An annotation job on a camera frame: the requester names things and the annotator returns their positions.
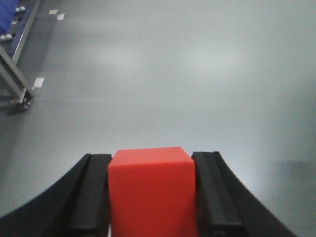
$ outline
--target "metal leg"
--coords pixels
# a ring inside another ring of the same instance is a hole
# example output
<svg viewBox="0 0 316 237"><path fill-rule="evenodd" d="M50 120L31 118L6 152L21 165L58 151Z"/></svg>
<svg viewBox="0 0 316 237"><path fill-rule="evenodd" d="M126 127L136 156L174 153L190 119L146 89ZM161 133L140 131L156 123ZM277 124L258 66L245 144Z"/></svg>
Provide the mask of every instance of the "metal leg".
<svg viewBox="0 0 316 237"><path fill-rule="evenodd" d="M34 97L33 89L25 80L16 65L11 61L4 48L0 45L0 76L5 82L6 89L13 96L12 102L22 105L27 110L30 99Z"/></svg>

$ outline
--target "white tape mark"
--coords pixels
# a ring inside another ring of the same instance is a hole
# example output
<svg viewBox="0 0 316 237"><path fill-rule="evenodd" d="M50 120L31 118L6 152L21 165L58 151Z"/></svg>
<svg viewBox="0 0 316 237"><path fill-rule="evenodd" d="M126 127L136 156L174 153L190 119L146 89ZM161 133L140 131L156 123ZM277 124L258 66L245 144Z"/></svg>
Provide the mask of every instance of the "white tape mark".
<svg viewBox="0 0 316 237"><path fill-rule="evenodd" d="M44 82L44 78L36 78L33 87L41 88L41 86L43 85L43 82Z"/></svg>
<svg viewBox="0 0 316 237"><path fill-rule="evenodd" d="M48 14L49 14L49 15L56 15L58 11L59 11L58 9L56 9L56 10L50 10Z"/></svg>
<svg viewBox="0 0 316 237"><path fill-rule="evenodd" d="M64 20L64 17L65 17L65 14L63 13L63 14L59 14L58 16L57 16L57 20L58 21L62 21L62 20Z"/></svg>

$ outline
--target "red cube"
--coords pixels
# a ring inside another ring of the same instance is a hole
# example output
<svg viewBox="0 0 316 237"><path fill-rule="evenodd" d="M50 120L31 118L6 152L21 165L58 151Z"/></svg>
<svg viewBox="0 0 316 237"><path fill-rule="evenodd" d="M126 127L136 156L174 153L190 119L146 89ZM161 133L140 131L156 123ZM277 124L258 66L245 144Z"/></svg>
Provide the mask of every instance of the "red cube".
<svg viewBox="0 0 316 237"><path fill-rule="evenodd" d="M108 166L113 237L197 237L195 163L180 148L120 150Z"/></svg>

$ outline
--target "concrete floor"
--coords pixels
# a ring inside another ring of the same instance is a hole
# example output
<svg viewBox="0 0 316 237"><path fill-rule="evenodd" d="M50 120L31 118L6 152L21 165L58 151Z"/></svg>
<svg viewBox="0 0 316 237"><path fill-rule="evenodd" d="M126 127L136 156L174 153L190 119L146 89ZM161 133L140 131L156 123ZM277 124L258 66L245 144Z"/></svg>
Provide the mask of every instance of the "concrete floor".
<svg viewBox="0 0 316 237"><path fill-rule="evenodd" d="M315 237L315 65L316 1L43 0L18 64L43 87L0 107L0 215L85 153L182 146Z"/></svg>

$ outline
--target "blue container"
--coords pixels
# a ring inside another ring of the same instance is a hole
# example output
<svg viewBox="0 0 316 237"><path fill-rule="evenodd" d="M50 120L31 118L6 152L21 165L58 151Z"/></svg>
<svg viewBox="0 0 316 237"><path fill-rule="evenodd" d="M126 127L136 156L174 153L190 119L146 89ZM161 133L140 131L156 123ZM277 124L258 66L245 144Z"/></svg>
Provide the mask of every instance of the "blue container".
<svg viewBox="0 0 316 237"><path fill-rule="evenodd" d="M0 34L10 30L19 0L0 0Z"/></svg>

